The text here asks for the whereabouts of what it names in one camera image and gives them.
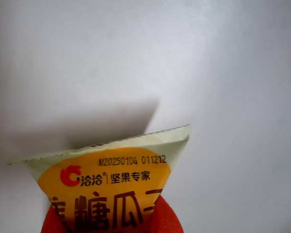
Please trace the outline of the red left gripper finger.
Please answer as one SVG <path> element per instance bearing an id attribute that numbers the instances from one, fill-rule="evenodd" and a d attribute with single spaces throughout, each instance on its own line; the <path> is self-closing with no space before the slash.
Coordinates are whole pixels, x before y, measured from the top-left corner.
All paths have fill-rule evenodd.
<path id="1" fill-rule="evenodd" d="M 47 211 L 41 233 L 68 233 L 52 205 Z"/>

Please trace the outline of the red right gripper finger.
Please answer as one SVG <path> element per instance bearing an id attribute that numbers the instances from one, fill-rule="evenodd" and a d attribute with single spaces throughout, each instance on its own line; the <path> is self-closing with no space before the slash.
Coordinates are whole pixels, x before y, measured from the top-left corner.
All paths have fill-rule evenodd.
<path id="1" fill-rule="evenodd" d="M 177 215 L 162 196 L 159 196 L 156 201 L 150 232 L 184 233 Z"/>

